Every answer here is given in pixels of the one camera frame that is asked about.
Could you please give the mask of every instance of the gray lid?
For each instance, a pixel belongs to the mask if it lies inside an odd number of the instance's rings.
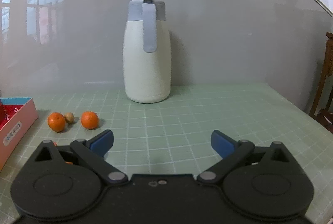
[[[127,21],[143,20],[142,4],[144,0],[132,0],[128,5]],[[150,3],[156,6],[156,20],[166,20],[165,18],[165,3],[160,0],[152,0]]]

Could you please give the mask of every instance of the small brown nut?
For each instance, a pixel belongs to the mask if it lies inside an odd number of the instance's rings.
[[[74,114],[73,113],[71,113],[71,112],[65,113],[64,118],[65,118],[66,123],[68,123],[68,124],[74,123]]]

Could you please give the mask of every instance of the table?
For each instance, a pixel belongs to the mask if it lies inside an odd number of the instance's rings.
[[[133,173],[197,176],[220,160],[210,146],[215,129],[259,146],[282,141],[314,184],[307,216],[316,224],[326,224],[333,214],[332,134],[266,84],[177,86],[168,99],[154,104],[135,103],[123,89],[33,99],[39,119],[0,172],[0,224],[18,217],[10,185],[42,140],[66,145],[74,139],[90,139],[104,129],[112,129],[115,137],[106,161],[129,177]],[[73,112],[79,117],[86,110],[99,115],[99,129],[87,130],[77,122],[58,134],[47,125],[51,112]]]

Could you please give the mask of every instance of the white thermos jug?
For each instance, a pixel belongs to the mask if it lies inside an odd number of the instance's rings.
[[[154,103],[168,97],[171,47],[163,1],[130,1],[123,64],[125,91],[130,99]]]

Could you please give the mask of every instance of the blue gripper pad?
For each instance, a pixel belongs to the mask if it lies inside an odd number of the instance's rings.
[[[212,148],[222,157],[226,158],[234,152],[238,147],[238,143],[227,135],[223,134],[221,131],[214,130],[210,143]]]
[[[100,157],[103,157],[113,146],[114,138],[111,130],[103,131],[91,139],[89,149]]]

